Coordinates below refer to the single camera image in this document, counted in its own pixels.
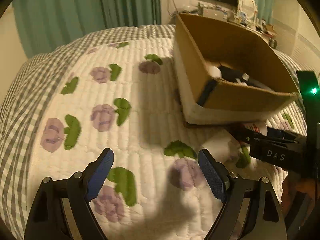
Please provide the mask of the white red cylindrical canister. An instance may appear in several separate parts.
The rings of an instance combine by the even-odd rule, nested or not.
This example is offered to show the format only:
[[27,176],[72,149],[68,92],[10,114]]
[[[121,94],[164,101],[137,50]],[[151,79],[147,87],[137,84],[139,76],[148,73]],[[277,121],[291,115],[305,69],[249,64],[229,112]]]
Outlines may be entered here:
[[263,121],[245,123],[244,127],[267,136],[267,126]]

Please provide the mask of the white power adapter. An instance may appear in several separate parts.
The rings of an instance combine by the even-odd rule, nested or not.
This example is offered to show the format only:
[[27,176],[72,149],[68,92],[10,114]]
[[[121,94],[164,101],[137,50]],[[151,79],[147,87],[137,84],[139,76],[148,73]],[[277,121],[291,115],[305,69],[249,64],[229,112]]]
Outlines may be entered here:
[[200,149],[207,149],[219,163],[236,161],[239,159],[240,143],[225,129],[213,134]]

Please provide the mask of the black oblong object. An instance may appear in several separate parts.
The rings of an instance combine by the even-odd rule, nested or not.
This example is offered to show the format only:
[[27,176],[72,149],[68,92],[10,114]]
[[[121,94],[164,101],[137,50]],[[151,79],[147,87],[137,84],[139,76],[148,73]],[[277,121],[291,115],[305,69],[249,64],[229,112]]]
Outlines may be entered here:
[[242,71],[228,68],[223,65],[220,65],[218,68],[221,70],[222,78],[228,82],[245,83],[248,86],[272,91],[270,87],[263,83],[260,83],[259,81],[255,80],[254,78],[250,77],[248,74]]

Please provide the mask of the white squeeze bottle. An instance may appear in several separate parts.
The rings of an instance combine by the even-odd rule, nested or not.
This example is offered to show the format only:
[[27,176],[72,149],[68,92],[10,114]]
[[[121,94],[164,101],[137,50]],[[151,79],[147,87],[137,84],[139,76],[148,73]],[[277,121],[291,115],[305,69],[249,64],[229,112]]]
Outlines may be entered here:
[[207,69],[208,74],[212,78],[219,79],[222,77],[221,70],[218,67],[209,65],[206,67],[206,69]]

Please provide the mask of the brown cardboard box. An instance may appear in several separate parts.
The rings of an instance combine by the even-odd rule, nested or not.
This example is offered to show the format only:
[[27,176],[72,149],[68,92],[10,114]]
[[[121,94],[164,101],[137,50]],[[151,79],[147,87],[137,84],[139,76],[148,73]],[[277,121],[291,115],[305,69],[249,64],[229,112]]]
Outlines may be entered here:
[[173,51],[189,124],[266,120],[298,98],[297,85],[274,50],[236,24],[179,14]]

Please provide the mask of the white louvered wardrobe door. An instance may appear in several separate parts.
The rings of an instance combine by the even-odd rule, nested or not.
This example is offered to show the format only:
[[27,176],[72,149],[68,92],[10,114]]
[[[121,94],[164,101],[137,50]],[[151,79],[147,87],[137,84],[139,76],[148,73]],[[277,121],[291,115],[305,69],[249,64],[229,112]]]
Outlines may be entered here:
[[299,3],[273,0],[272,25],[277,33],[277,49],[302,69],[319,73],[319,36]]

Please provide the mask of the grey gingham blanket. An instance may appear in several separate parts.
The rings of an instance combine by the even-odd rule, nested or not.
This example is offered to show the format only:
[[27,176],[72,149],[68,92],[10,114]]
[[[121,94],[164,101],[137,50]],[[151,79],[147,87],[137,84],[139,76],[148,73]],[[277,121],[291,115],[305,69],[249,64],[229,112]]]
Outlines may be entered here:
[[[120,49],[128,46],[131,41],[171,39],[171,62],[184,126],[214,128],[216,132],[223,129],[224,125],[192,125],[185,120],[174,66],[175,29],[176,25],[146,25],[97,31],[51,53],[39,54],[23,65],[1,105],[1,219],[16,239],[24,238],[30,212],[27,182],[31,155],[41,120],[56,94],[75,91],[78,80],[70,73],[80,57],[90,49],[104,44]],[[285,53],[278,50],[274,52],[287,68],[299,90],[296,72],[300,70],[300,66]],[[263,121],[267,127],[306,135],[305,109],[300,94],[294,102],[274,116],[259,121]],[[225,162],[227,168],[243,178],[257,180],[263,176],[268,177],[277,197],[280,197],[287,172],[250,157],[248,143],[239,143],[239,159]]]

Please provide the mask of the oval white vanity mirror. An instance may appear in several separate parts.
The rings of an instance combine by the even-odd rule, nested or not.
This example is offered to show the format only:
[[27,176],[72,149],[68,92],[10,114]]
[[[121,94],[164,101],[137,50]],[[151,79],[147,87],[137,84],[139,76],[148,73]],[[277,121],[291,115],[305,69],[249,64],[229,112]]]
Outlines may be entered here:
[[255,22],[258,13],[258,7],[255,0],[240,0],[238,4],[238,12],[240,16],[246,16],[246,19]]

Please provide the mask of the small silver refrigerator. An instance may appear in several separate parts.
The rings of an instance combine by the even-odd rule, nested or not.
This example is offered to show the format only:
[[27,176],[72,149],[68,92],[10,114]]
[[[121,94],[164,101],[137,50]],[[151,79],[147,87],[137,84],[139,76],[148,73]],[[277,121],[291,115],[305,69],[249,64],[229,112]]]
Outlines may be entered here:
[[203,8],[202,16],[215,20],[226,21],[228,14],[222,10]]

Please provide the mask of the white floral quilt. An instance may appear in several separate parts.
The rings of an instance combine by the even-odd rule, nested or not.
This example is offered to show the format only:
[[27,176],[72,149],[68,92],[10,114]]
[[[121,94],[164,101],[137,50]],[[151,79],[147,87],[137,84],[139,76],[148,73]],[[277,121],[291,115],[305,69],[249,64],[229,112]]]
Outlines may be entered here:
[[[177,99],[172,40],[107,44],[80,57],[74,92],[56,94],[41,120],[31,155],[27,201],[42,180],[70,178],[114,153],[89,207],[108,239],[203,239],[222,203],[195,159],[214,128],[186,128]],[[62,198],[73,239],[79,230]]]

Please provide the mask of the large green curtain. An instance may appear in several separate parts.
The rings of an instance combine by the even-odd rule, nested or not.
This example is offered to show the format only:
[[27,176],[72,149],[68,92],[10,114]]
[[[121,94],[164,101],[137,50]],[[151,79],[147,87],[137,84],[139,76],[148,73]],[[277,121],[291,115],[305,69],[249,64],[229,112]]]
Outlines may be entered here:
[[160,0],[14,0],[13,8],[28,58],[94,31],[161,23]]

